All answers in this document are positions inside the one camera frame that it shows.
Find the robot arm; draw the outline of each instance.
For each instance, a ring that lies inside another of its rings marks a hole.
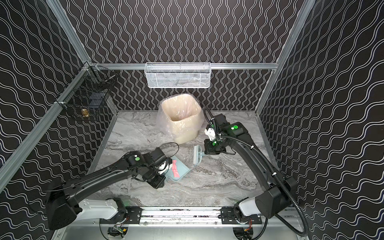
[[[160,148],[146,154],[133,151],[125,154],[117,162],[84,177],[61,183],[51,182],[46,199],[48,227],[56,230],[69,225],[78,218],[78,215],[82,215],[80,213],[84,213],[84,204],[79,205],[83,199],[131,176],[141,175],[143,181],[155,189],[163,187],[166,177],[159,173],[164,172],[164,169],[159,169],[160,166],[164,168],[172,166],[172,160],[167,158]],[[121,211],[125,209],[124,206],[120,206],[122,203],[114,200],[101,201],[99,204],[107,205],[114,215],[123,214]]]
[[[243,142],[251,144],[253,146],[252,148],[258,149],[247,129],[240,122],[230,124],[223,114],[214,116],[214,119],[217,123],[216,127],[219,134],[240,139]],[[210,128],[213,128],[213,126],[207,125],[206,132],[214,132],[210,130]],[[243,222],[247,216],[260,213],[267,218],[271,218],[291,204],[291,200],[278,186],[272,174],[277,174],[280,179],[284,179],[285,186],[291,192],[294,192],[297,187],[295,179],[292,177],[286,178],[276,168],[273,168],[273,172],[271,172],[261,156],[249,146],[233,139],[220,140],[220,136],[213,136],[212,134],[210,134],[210,139],[204,141],[204,146],[206,155],[226,153],[226,147],[230,146],[235,152],[239,153],[246,162],[264,192],[257,197],[245,199],[235,205],[236,217],[241,222]]]

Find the wavy line pattern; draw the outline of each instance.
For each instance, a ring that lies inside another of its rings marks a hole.
[[[149,88],[144,71],[121,71],[112,97],[120,110],[154,110],[166,97],[191,93],[214,110],[254,110],[271,70],[213,70],[210,88]]]
[[[93,62],[276,62],[303,0],[61,0]]]
[[[0,166],[46,113],[82,63],[45,0],[0,1]],[[0,240],[49,240],[45,190],[86,174],[108,129],[63,111],[0,193]]]
[[[112,113],[99,122],[77,122],[63,111],[0,194],[0,239],[51,239],[40,192],[52,180],[84,176],[101,144]]]
[[[312,240],[382,239],[384,2],[318,0],[261,114]]]
[[[0,167],[82,63],[44,0],[0,1]]]

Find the pink cloth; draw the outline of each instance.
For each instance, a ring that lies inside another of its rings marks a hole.
[[[177,178],[180,177],[179,173],[177,172],[176,160],[175,159],[172,160],[172,172],[173,172],[173,176],[174,177],[177,177]]]

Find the gold object in basket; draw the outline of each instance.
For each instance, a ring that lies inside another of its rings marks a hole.
[[[89,111],[86,108],[83,108],[81,110],[81,113],[83,114],[83,117],[88,118],[89,117]]]

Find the trash can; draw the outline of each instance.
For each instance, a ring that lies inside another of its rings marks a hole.
[[[200,104],[191,94],[174,95],[160,102],[157,127],[177,144],[196,138],[203,122]]]

